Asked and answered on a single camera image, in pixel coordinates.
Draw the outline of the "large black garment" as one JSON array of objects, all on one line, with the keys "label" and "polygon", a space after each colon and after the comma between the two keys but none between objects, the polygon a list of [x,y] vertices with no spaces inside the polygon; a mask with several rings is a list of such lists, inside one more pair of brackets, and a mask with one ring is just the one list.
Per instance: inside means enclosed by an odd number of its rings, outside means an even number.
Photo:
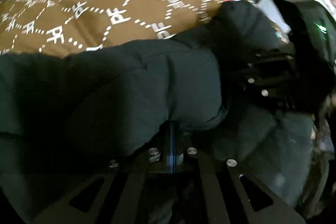
[{"label": "large black garment", "polygon": [[63,59],[1,57],[1,223],[34,219],[104,171],[147,160],[135,223],[195,223],[189,147],[234,159],[305,221],[335,221],[335,92],[313,114],[244,99],[243,2],[166,40],[134,40]]}]

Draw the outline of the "brown patterned cartoon bedspread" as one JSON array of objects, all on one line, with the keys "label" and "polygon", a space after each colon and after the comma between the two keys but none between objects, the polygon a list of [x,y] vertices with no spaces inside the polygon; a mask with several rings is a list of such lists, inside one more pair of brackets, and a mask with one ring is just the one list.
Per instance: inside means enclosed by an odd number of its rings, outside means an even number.
[{"label": "brown patterned cartoon bedspread", "polygon": [[240,0],[1,0],[1,54],[64,57],[135,39],[168,39]]}]

